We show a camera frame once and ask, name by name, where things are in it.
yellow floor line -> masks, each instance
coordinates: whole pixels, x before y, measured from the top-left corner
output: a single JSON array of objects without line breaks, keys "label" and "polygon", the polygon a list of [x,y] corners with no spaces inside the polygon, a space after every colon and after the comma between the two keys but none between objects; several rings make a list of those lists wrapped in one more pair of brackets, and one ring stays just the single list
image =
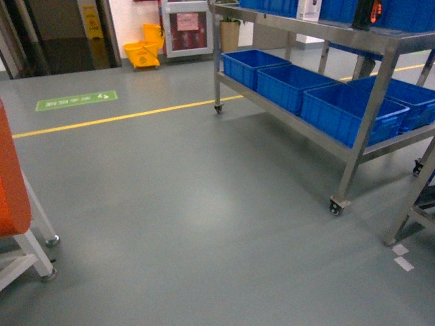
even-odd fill
[{"label": "yellow floor line", "polygon": [[[397,68],[394,69],[394,71],[403,71],[403,70],[411,70],[411,69],[416,69],[416,68],[423,68],[424,65],[415,65],[415,66],[409,66],[409,67],[403,67],[403,68]],[[370,76],[376,76],[378,73],[371,73]],[[347,81],[347,80],[351,80],[352,77],[344,77],[344,78],[340,78],[341,81]]]},{"label": "yellow floor line", "polygon": [[[243,98],[243,96],[241,96],[241,95],[230,96],[230,97],[222,98],[221,101],[231,101],[231,100],[236,100],[238,98]],[[205,104],[211,104],[211,103],[214,103],[214,100],[196,102],[196,103],[190,103],[190,104],[184,104],[184,105],[176,105],[174,107],[165,107],[164,109],[157,109],[157,110],[152,110],[152,111],[127,114],[127,115],[120,115],[118,117],[109,117],[107,119],[82,122],[81,124],[70,124],[68,126],[61,126],[61,127],[56,127],[56,128],[49,128],[49,129],[43,129],[43,130],[24,132],[22,134],[15,134],[12,136],[12,138],[18,139],[18,138],[29,137],[29,136],[37,136],[39,134],[48,134],[51,132],[64,131],[64,130],[76,129],[76,128],[87,127],[87,126],[94,126],[95,124],[106,124],[108,122],[131,119],[132,117],[142,117],[144,115],[174,111],[174,110],[179,110],[179,109],[187,109],[188,107],[197,107],[199,105],[205,105]]]}]

caster wheel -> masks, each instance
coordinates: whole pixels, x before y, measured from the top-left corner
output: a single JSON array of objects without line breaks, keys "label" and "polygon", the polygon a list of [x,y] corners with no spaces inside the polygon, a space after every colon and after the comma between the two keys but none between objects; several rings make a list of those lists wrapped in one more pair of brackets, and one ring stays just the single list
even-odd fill
[{"label": "caster wheel", "polygon": [[331,205],[329,206],[329,210],[334,216],[339,216],[343,212],[343,208],[332,200]]},{"label": "caster wheel", "polygon": [[419,176],[422,168],[423,168],[423,164],[420,163],[420,159],[415,160],[415,167],[413,169],[414,177],[418,177]]},{"label": "caster wheel", "polygon": [[221,114],[222,113],[222,104],[215,105],[215,110],[216,110],[217,114]]},{"label": "caster wheel", "polygon": [[52,240],[46,241],[46,246],[48,248],[52,248],[52,247],[57,246],[59,244],[59,242],[60,242],[60,238],[59,238],[59,236],[56,235],[56,236],[54,236],[54,238]]},{"label": "caster wheel", "polygon": [[42,283],[49,283],[56,278],[56,275],[57,275],[57,270],[56,270],[56,268],[53,268],[53,271],[50,275],[41,277],[41,282]]},{"label": "caster wheel", "polygon": [[393,240],[391,240],[391,241],[384,241],[384,244],[385,244],[385,246],[387,246],[387,247],[389,247],[389,248],[391,248],[391,247],[393,247],[395,244],[396,244],[396,239],[393,239]]}]

green floor sign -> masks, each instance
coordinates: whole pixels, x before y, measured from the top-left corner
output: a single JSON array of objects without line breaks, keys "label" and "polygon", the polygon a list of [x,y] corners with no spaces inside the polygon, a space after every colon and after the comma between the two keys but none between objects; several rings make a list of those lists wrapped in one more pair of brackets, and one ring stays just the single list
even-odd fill
[{"label": "green floor sign", "polygon": [[36,104],[36,111],[47,111],[54,109],[61,109],[63,107],[73,107],[75,105],[84,105],[97,102],[113,101],[118,99],[118,95],[115,90],[109,90],[106,92],[68,96],[62,98],[53,98],[51,100],[39,101]]}]

glass cabinet door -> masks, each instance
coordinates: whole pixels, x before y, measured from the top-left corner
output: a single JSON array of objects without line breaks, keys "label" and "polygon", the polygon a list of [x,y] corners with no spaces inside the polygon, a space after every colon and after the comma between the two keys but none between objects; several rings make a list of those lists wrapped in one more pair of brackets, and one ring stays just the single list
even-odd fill
[{"label": "glass cabinet door", "polygon": [[205,0],[162,0],[161,6],[168,58],[212,53],[211,13]]}]

black device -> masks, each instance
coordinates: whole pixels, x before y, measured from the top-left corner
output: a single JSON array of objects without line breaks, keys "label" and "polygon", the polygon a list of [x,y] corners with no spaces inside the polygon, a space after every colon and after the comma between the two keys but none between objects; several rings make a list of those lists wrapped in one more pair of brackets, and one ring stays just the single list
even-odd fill
[{"label": "black device", "polygon": [[352,28],[368,31],[382,16],[382,0],[359,0],[353,16]]}]

